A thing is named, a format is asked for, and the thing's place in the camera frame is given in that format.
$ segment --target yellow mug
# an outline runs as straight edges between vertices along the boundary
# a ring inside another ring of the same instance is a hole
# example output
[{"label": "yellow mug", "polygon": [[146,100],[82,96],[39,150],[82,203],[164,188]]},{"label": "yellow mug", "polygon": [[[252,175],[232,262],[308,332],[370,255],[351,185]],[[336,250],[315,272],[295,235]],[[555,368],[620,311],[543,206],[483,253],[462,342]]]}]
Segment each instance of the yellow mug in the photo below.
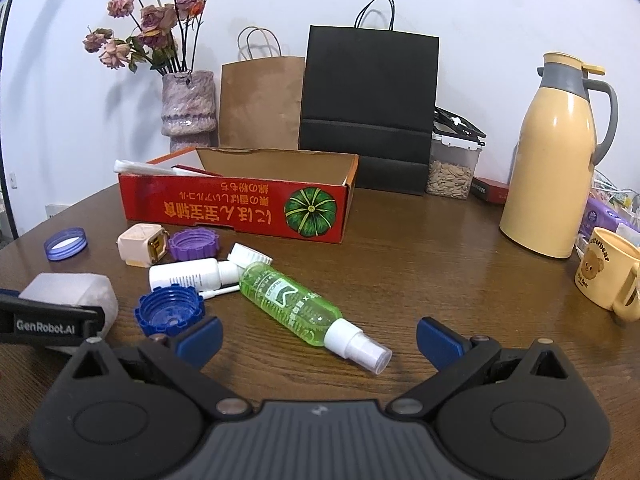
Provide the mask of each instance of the yellow mug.
[{"label": "yellow mug", "polygon": [[584,251],[575,284],[593,303],[626,321],[640,319],[640,250],[623,237],[596,227]]}]

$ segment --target open box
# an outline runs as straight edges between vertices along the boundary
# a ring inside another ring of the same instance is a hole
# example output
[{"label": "open box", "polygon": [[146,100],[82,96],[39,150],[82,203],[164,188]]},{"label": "open box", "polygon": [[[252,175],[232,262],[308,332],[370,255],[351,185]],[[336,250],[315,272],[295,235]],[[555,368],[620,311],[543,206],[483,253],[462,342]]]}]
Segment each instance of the open box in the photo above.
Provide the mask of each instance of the open box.
[{"label": "open box", "polygon": [[340,243],[358,156],[298,150],[187,148],[150,162],[215,174],[120,174],[127,219]]}]

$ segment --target green liquid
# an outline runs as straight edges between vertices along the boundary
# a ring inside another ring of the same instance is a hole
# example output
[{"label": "green liquid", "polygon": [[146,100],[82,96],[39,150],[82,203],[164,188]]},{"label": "green liquid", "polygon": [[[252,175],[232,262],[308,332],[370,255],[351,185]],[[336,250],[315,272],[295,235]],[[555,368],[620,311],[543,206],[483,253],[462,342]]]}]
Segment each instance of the green liquid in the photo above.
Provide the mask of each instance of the green liquid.
[{"label": "green liquid", "polygon": [[308,288],[264,263],[248,266],[240,292],[303,341],[324,346],[324,335],[340,310]]}]

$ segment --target bear illustration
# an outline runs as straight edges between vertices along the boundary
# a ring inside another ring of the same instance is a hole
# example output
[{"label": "bear illustration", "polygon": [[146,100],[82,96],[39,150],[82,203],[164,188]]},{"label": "bear illustration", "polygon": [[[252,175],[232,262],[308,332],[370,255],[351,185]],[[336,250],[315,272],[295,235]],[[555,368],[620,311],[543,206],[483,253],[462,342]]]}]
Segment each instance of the bear illustration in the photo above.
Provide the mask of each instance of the bear illustration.
[{"label": "bear illustration", "polygon": [[582,275],[585,279],[592,280],[602,269],[604,269],[604,260],[599,258],[593,249],[588,248],[580,264]]}]

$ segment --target bouquet of dried roses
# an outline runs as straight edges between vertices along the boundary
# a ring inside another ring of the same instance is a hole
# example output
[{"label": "bouquet of dried roses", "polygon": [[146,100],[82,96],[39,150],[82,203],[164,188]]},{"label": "bouquet of dried roses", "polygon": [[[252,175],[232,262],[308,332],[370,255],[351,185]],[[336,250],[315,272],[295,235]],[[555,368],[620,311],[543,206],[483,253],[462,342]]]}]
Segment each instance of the bouquet of dried roses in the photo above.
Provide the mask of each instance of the bouquet of dried roses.
[{"label": "bouquet of dried roses", "polygon": [[[172,4],[145,6],[142,0],[110,0],[107,11],[114,18],[131,16],[136,28],[126,40],[114,38],[110,28],[96,28],[84,38],[87,52],[100,52],[100,61],[109,68],[125,65],[132,72],[138,63],[148,62],[152,70],[162,75],[176,72],[192,72],[198,33],[202,25],[202,13],[206,0],[174,0]],[[133,13],[139,4],[140,20]],[[180,30],[180,38],[173,34],[175,27]],[[193,36],[191,65],[187,60],[189,31]]]}]

